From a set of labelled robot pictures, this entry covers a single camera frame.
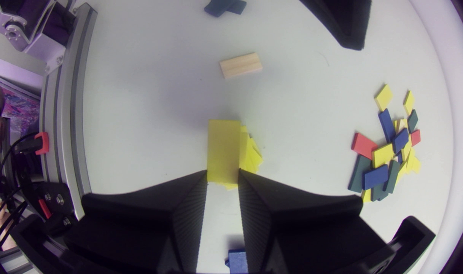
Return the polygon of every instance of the bolt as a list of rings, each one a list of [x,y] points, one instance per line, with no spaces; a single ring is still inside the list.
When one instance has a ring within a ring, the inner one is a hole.
[[[71,225],[71,221],[66,217],[64,218],[64,220],[62,220],[62,224],[64,226],[68,226],[68,225]]]
[[[57,194],[56,202],[57,202],[59,205],[63,205],[63,204],[64,204],[64,199],[62,198],[62,195],[61,195],[61,194]]]

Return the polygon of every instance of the red clip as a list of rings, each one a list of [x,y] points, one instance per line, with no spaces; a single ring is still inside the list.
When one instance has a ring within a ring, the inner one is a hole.
[[[47,204],[45,203],[45,201],[43,199],[40,199],[38,200],[38,204],[42,208],[42,211],[44,212],[44,215],[47,218],[47,220],[49,220],[50,216],[52,216],[52,213],[50,213],[50,210],[47,207]]]
[[[47,132],[39,132],[33,138],[37,139],[39,137],[42,137],[42,148],[38,151],[35,151],[35,155],[46,154],[47,152],[49,152],[49,135],[47,134]]]

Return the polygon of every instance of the red block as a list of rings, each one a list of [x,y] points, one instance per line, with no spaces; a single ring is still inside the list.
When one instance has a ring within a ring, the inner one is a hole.
[[[372,159],[372,151],[379,147],[375,142],[363,136],[361,133],[355,133],[353,138],[352,150],[356,153]]]
[[[412,146],[415,146],[421,142],[421,130],[416,130],[410,134],[410,139],[412,140]]]

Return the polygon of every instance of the pile of colored blocks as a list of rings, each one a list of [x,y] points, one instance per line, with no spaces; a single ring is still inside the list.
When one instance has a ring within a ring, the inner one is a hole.
[[[379,120],[385,134],[385,145],[379,147],[361,133],[355,133],[352,150],[358,153],[348,189],[362,194],[364,202],[381,201],[393,193],[397,182],[411,171],[419,173],[421,162],[414,146],[421,142],[421,131],[416,130],[417,113],[414,96],[407,92],[404,109],[407,119],[391,120],[387,105],[393,94],[385,85],[375,96]]]

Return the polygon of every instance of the white table surface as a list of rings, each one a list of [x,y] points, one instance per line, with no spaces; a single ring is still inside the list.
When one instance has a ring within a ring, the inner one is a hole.
[[[219,18],[203,11],[207,0],[87,2],[98,12],[83,102],[94,193],[206,169],[207,120],[219,118],[247,125],[264,158],[259,175],[353,194],[353,134],[385,142],[373,96],[388,83],[393,118],[406,116],[402,101],[414,93],[421,173],[365,204],[361,217],[384,241],[409,215],[438,233],[452,178],[452,113],[436,51],[409,1],[373,2],[362,51],[342,48],[298,0],[249,0],[242,15]],[[218,62],[251,52],[263,71],[225,80]],[[242,244],[238,190],[210,183],[197,271],[229,272],[228,249]]]

